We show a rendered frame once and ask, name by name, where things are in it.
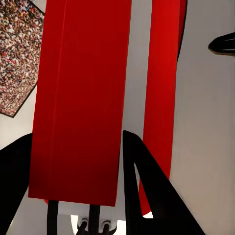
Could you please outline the radio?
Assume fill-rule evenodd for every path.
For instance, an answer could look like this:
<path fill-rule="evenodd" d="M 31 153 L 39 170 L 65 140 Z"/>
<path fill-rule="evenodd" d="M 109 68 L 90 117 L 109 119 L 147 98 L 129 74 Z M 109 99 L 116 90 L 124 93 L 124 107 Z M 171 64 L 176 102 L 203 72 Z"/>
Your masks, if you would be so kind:
<path fill-rule="evenodd" d="M 78 216 L 76 235 L 125 218 L 123 131 L 169 180 L 177 62 L 188 0 L 47 0 L 28 197 Z M 134 163 L 142 216 L 151 212 Z"/>

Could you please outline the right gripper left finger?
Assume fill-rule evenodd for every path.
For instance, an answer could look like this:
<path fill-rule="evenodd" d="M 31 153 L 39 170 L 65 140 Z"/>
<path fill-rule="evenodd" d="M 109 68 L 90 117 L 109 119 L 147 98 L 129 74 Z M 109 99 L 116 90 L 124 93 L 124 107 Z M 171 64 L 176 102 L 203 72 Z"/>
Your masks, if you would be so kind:
<path fill-rule="evenodd" d="M 0 150 L 0 235 L 6 235 L 29 187 L 33 133 Z"/>

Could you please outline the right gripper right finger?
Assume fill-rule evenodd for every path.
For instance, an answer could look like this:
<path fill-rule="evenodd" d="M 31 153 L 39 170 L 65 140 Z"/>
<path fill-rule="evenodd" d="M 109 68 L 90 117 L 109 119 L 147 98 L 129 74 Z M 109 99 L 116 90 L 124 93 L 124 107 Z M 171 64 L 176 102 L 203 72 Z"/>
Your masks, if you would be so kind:
<path fill-rule="evenodd" d="M 123 131 L 126 235 L 205 235 L 142 139 Z M 142 216 L 134 163 L 153 218 Z"/>

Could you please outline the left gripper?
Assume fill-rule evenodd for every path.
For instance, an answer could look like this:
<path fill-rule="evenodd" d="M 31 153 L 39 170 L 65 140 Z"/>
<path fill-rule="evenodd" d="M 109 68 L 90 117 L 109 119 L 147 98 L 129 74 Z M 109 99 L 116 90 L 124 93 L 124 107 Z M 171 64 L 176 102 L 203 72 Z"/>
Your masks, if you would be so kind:
<path fill-rule="evenodd" d="M 215 38 L 208 46 L 215 55 L 235 56 L 235 32 Z"/>

